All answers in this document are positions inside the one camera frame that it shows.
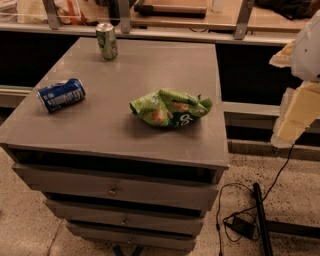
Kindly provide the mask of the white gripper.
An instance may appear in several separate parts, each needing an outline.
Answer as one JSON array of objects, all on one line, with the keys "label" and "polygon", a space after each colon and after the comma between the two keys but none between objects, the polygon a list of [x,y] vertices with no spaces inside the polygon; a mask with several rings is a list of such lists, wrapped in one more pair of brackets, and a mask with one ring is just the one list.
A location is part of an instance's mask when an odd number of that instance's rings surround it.
[{"label": "white gripper", "polygon": [[288,148],[320,116],[320,10],[290,42],[271,57],[278,68],[291,66],[292,75],[304,80],[296,89],[287,88],[271,137],[277,148]]}]

